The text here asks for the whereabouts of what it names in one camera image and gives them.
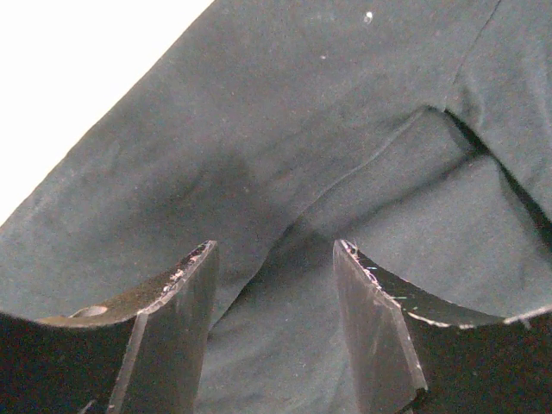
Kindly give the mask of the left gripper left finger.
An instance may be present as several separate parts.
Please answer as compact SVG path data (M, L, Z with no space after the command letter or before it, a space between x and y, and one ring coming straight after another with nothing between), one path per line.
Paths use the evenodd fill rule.
M4 413L190 413L214 309L219 254L175 267L69 317L1 317Z

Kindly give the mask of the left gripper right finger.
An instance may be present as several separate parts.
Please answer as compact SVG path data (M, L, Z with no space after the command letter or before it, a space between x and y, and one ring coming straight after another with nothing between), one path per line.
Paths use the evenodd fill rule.
M464 308L345 240L333 267L360 412L550 412L549 307L508 318Z

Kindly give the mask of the black t-shirt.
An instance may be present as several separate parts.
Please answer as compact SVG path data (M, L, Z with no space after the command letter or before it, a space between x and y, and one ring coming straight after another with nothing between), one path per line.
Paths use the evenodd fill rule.
M214 2L2 226L1 308L215 240L197 412L354 413L337 239L477 311L550 304L550 2Z

